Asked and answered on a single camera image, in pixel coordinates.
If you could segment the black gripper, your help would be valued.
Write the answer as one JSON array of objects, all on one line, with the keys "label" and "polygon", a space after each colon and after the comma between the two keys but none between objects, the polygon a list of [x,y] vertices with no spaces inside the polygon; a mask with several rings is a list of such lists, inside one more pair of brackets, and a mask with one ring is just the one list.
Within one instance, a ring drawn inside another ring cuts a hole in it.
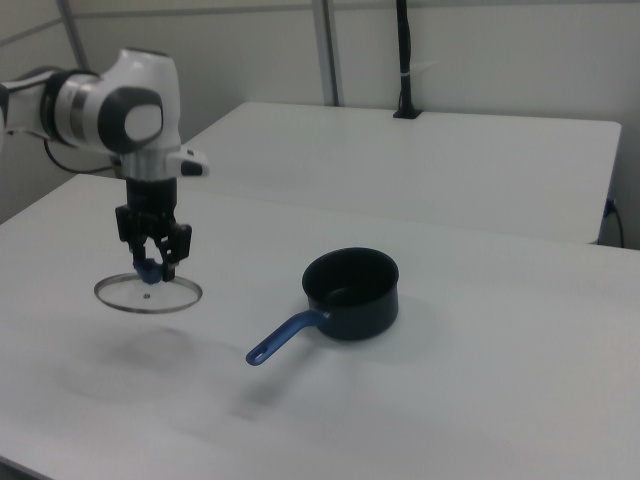
[{"label": "black gripper", "polygon": [[190,253],[192,228],[177,223],[174,211],[177,205],[177,180],[161,181],[126,180],[127,205],[115,210],[118,234],[121,242],[128,245],[133,259],[133,267],[138,272],[150,269],[146,256],[148,235],[140,223],[138,212],[154,215],[163,220],[154,235],[161,262],[161,279],[173,280],[175,269]]}]

